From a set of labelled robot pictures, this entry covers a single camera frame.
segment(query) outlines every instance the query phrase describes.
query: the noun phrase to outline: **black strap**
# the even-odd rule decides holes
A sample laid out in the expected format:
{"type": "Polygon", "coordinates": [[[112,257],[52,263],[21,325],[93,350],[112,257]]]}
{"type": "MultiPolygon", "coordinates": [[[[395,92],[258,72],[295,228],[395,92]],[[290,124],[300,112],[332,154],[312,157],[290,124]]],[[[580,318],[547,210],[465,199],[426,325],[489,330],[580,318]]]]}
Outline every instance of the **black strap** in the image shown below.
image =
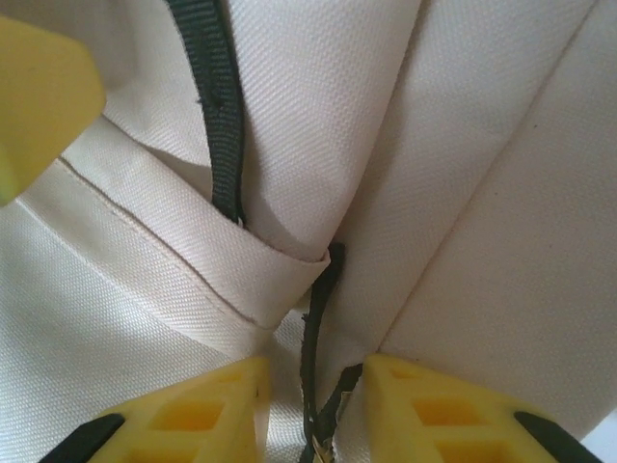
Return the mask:
{"type": "MultiPolygon", "coordinates": [[[[347,405],[347,397],[354,391],[361,376],[362,364],[345,368],[340,374],[335,389],[328,398],[324,408],[321,409],[317,416],[317,427],[323,439],[321,442],[317,442],[317,445],[330,454],[332,460],[334,460],[333,439],[336,427],[338,426],[338,419],[347,405]]],[[[315,445],[313,442],[308,441],[300,457],[300,463],[313,463],[314,458],[315,445]]]]}
{"type": "Polygon", "coordinates": [[[346,368],[340,375],[335,390],[326,405],[317,415],[315,401],[315,361],[321,319],[328,299],[335,289],[345,261],[345,246],[340,243],[330,245],[330,265],[317,278],[310,293],[310,306],[304,316],[305,332],[300,359],[300,379],[304,404],[304,432],[307,446],[300,458],[301,463],[312,463],[315,453],[322,455],[324,461],[334,461],[332,440],[335,434],[338,412],[346,395],[354,390],[362,375],[362,364],[346,368]]]}
{"type": "Polygon", "coordinates": [[[212,164],[212,204],[245,222],[241,184],[244,102],[220,0],[167,0],[200,94],[212,164]]]}

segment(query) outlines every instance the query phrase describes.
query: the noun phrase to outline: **canvas bag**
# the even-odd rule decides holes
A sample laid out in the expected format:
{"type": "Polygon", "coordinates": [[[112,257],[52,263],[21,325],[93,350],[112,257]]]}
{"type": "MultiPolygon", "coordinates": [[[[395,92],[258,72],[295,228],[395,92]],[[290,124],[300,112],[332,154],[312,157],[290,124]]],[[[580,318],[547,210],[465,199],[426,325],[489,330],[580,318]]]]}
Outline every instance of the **canvas bag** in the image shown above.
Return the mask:
{"type": "MultiPolygon", "coordinates": [[[[104,117],[0,210],[0,460],[36,461],[107,406],[259,352],[275,388],[266,459],[294,461],[295,309],[334,237],[347,262],[322,400],[381,349],[579,436],[614,408],[613,2],[231,1],[245,230],[208,201],[165,2],[0,12],[83,41],[108,90],[104,117]]],[[[356,395],[337,451],[368,461],[356,395]]]]}

